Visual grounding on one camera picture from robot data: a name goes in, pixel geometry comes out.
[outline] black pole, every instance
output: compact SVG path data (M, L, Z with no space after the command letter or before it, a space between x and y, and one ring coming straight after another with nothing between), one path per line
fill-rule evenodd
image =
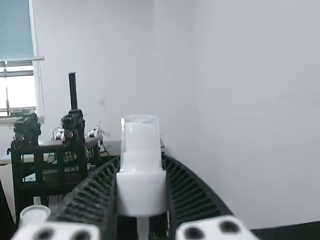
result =
M71 109L78 109L77 100L77 88L76 88L76 73L69 73L69 86L70 86L70 99L71 99Z

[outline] window blind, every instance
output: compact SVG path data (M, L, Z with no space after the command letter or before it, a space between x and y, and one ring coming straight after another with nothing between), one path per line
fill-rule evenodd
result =
M33 56L29 0L0 0L0 60Z

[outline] white bottle cap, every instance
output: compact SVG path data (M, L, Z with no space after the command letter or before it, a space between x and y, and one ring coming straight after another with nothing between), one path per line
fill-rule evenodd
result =
M50 208L44 205L31 205L20 213L19 227L45 222L51 214Z

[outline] clear plastic cap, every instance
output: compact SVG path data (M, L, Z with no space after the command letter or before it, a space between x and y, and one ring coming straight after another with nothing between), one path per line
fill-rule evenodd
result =
M161 168L159 118L131 115L121 119L121 172L158 171Z

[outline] black metal frame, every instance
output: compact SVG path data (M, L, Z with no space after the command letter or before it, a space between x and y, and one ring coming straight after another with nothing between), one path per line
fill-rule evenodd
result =
M98 139L92 140L88 144L79 144L77 146L65 146L63 144L52 145L34 145L15 148L15 144L11 143L11 165L13 192L15 204L16 224L19 224L20 212L27 206L33 204L33 197L40 196L41 204L48 205L47 196L67 194L72 191L82 180L88 176L86 148L93 149L93 163L100 164ZM78 166L79 181L68 183L65 182L65 162L64 153L75 153L76 164ZM57 160L57 182L44 183L43 170L45 166L44 154L54 153ZM32 154L34 156L33 163L24 163L23 155ZM24 167L33 168L35 173L35 182L23 182L25 174Z

